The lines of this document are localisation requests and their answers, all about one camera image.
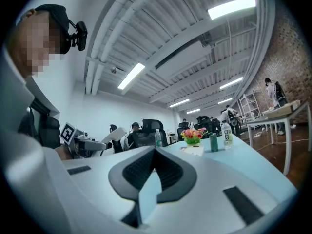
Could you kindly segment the person's left forearm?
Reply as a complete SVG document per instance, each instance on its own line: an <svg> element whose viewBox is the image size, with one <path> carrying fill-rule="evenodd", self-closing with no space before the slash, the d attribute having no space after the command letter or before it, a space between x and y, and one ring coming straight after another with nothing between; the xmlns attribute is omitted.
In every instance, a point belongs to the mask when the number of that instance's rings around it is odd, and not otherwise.
<svg viewBox="0 0 312 234"><path fill-rule="evenodd" d="M55 151L57 152L60 160L72 160L73 156L71 155L68 146L61 145L57 148L55 148Z"/></svg>

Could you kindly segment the green drink can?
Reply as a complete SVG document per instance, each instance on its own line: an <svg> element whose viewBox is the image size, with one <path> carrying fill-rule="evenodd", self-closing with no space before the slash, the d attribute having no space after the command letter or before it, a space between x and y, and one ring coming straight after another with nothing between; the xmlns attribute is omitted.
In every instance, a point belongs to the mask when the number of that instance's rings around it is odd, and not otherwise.
<svg viewBox="0 0 312 234"><path fill-rule="evenodd" d="M211 152L217 152L218 151L217 134L209 133L209 139L211 144Z"/></svg>

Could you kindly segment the black mesh office chair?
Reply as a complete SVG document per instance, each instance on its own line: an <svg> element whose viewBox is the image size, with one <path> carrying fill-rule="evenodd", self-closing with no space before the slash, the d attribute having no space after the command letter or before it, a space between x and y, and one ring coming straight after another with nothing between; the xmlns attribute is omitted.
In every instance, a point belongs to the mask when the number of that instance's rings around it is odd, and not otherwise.
<svg viewBox="0 0 312 234"><path fill-rule="evenodd" d="M39 123L39 140L42 146L55 149L61 146L60 123L51 116L42 116Z"/></svg>
<svg viewBox="0 0 312 234"><path fill-rule="evenodd" d="M204 135L204 138L208 138L209 133L216 134L217 136L220 136L221 133L220 121L217 118L210 119L208 116L199 116L194 128L196 130L206 128L208 133Z"/></svg>
<svg viewBox="0 0 312 234"><path fill-rule="evenodd" d="M141 138L143 146L155 145L155 133L156 129L160 130L162 136L163 147L168 146L167 136L164 131L164 127L161 121L157 119L143 119L142 120L142 132L143 137Z"/></svg>
<svg viewBox="0 0 312 234"><path fill-rule="evenodd" d="M189 123L187 121L181 122L178 125L177 137L178 141L183 141L182 132L189 129Z"/></svg>

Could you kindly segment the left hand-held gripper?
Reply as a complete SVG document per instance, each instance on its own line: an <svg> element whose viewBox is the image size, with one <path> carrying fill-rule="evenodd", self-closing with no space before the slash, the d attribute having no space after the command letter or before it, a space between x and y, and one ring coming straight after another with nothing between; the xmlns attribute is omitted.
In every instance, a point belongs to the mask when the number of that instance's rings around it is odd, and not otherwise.
<svg viewBox="0 0 312 234"><path fill-rule="evenodd" d="M107 147L107 144L95 141L87 132L79 130L68 122L65 123L59 137L68 147L73 159L89 158L95 154L102 155Z"/></svg>

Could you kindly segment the white flat card box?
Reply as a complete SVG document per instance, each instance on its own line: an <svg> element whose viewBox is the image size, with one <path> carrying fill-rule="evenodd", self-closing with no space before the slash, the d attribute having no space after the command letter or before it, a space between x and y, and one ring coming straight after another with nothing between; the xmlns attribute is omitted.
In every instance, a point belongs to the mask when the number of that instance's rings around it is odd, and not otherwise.
<svg viewBox="0 0 312 234"><path fill-rule="evenodd" d="M203 156L204 155L204 147L203 146L181 147L180 150L184 153L194 155L194 156Z"/></svg>

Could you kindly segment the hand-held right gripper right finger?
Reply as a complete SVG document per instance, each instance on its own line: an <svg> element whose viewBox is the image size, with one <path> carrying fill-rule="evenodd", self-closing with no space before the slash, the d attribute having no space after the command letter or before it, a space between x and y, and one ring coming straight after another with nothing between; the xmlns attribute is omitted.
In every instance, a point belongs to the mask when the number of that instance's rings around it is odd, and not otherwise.
<svg viewBox="0 0 312 234"><path fill-rule="evenodd" d="M197 172L191 164L161 148L155 148L155 171L161 184L157 203L179 201L197 181Z"/></svg>

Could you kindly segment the ceiling air conditioner unit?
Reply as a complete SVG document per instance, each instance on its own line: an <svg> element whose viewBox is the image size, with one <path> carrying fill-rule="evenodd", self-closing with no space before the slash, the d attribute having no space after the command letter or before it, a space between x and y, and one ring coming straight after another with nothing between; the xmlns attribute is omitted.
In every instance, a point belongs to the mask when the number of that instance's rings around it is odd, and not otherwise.
<svg viewBox="0 0 312 234"><path fill-rule="evenodd" d="M155 73L162 78L172 78L189 68L202 63L212 51L211 46L203 46L200 41L182 50L156 69Z"/></svg>

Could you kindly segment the white table with grey legs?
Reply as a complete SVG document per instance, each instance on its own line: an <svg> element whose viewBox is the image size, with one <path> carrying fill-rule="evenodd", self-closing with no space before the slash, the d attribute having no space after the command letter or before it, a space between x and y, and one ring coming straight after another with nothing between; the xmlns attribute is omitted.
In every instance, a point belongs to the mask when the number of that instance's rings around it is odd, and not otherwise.
<svg viewBox="0 0 312 234"><path fill-rule="evenodd" d="M278 117L278 118L271 118L268 119L265 116L261 116L257 118L256 120L247 122L247 129L248 129L248 136L249 136L249 145L250 147L253 147L253 135L252 135L252 127L255 127L257 125L269 125L270 126L270 134L271 134L271 145L274 145L274 139L273 139L273 130L272 125L277 125L278 123L284 123L285 125L285 135L286 135L286 156L285 156L285 164L284 164L284 170L283 175L287 175L290 168L290 161L291 161L291 153L292 153L292 137L291 137L291 128L290 128L290 120L295 118L299 113L302 111L307 110L307 119L308 119L308 151L312 151L312 115L310 111L310 104L308 100L305 100L300 104L300 106L291 114Z"/></svg>

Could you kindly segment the person's white shirt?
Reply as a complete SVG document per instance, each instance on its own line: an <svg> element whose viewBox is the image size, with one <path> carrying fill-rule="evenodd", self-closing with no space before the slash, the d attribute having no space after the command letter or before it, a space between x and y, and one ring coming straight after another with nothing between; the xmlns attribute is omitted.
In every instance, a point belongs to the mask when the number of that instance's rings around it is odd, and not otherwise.
<svg viewBox="0 0 312 234"><path fill-rule="evenodd" d="M33 137L33 118L31 111L27 109L34 98L6 47L2 47L0 50L0 129Z"/></svg>

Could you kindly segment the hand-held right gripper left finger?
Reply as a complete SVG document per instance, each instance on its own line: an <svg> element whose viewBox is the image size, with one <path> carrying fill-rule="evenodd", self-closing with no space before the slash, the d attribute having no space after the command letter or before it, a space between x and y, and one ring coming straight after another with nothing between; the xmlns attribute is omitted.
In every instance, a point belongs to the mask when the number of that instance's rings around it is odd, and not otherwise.
<svg viewBox="0 0 312 234"><path fill-rule="evenodd" d="M154 146L151 146L125 159L113 166L108 173L114 191L121 198L134 202L130 212L121 219L123 223L134 228L142 224L139 193L154 169L154 150Z"/></svg>

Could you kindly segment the flat cardboard box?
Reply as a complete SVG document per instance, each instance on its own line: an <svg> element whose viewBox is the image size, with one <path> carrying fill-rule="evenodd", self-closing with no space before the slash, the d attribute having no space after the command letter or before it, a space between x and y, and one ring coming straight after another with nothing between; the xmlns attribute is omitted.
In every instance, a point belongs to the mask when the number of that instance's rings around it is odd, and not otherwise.
<svg viewBox="0 0 312 234"><path fill-rule="evenodd" d="M300 104L300 100L295 100L277 109L266 110L263 112L263 116L267 117L268 119L283 117L293 113L300 106Z"/></svg>

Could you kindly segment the clear bottle with pale label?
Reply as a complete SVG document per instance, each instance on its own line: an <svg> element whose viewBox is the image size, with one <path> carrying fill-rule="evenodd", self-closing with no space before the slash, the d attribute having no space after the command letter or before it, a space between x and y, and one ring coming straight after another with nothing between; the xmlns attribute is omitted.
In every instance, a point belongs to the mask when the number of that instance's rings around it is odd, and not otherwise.
<svg viewBox="0 0 312 234"><path fill-rule="evenodd" d="M224 148L229 149L233 146L233 134L231 126L224 120L222 121L221 126L222 136L223 136L223 142L224 142Z"/></svg>

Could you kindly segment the white metal shelf rack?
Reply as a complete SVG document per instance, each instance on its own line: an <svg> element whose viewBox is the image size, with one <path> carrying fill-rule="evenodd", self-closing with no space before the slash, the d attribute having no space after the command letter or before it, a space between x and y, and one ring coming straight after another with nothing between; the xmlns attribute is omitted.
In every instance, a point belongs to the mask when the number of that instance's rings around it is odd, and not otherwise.
<svg viewBox="0 0 312 234"><path fill-rule="evenodd" d="M242 119L244 123L261 117L261 111L255 97L255 91L243 94L243 96L239 99L239 103L241 105Z"/></svg>

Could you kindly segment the potted artificial flowers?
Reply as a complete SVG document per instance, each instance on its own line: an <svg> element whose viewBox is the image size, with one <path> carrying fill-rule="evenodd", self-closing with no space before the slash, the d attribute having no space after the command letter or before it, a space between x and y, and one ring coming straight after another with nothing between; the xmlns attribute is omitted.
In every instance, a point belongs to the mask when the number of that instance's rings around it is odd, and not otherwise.
<svg viewBox="0 0 312 234"><path fill-rule="evenodd" d="M208 131L206 128L187 129L183 130L180 136L188 146L199 147L202 139L208 136Z"/></svg>

